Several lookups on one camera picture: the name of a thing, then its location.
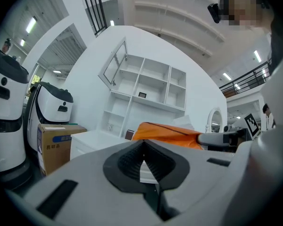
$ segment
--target orange cloth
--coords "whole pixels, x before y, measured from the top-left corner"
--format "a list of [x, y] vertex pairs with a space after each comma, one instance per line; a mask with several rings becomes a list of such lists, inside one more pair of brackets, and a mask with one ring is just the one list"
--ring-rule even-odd
[[153, 139], [174, 145], [203, 150], [196, 142], [200, 132], [185, 128], [143, 122], [139, 125], [132, 140]]

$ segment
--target person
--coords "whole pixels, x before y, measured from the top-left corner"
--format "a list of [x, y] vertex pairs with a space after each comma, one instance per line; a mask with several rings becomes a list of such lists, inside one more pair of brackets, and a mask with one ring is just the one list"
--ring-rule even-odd
[[10, 39], [7, 38], [6, 41], [4, 42], [3, 46], [2, 46], [1, 51], [2, 51], [3, 53], [6, 53], [6, 52], [9, 50], [10, 45], [11, 45], [11, 44], [10, 44]]
[[265, 0], [220, 0], [218, 17], [229, 25], [260, 27], [271, 34], [271, 52], [267, 58], [271, 75], [283, 59], [283, 23]]
[[267, 116], [266, 129], [272, 129], [275, 126], [274, 116], [271, 113], [267, 104], [263, 106], [263, 113]]

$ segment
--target cardboard box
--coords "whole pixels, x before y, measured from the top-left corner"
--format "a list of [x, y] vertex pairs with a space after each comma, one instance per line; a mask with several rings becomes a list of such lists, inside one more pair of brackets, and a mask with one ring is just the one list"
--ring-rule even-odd
[[38, 158], [41, 173], [49, 175], [70, 160], [71, 135], [86, 132], [78, 125], [38, 126]]

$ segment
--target balcony railing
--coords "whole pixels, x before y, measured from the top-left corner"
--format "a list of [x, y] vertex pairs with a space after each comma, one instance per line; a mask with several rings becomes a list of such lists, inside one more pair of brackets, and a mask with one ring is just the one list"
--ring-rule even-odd
[[83, 3], [87, 7], [87, 16], [91, 21], [94, 35], [97, 36], [107, 28], [102, 0], [83, 0]]
[[264, 84], [269, 76], [267, 62], [265, 62], [219, 89], [228, 98]]

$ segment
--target white cabinet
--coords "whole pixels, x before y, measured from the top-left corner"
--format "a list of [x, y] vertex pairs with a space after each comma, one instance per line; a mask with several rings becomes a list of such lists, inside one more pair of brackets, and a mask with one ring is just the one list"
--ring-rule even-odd
[[186, 73], [167, 64], [128, 54], [123, 38], [99, 77], [110, 88], [98, 129], [125, 137], [144, 121], [171, 123], [184, 116]]

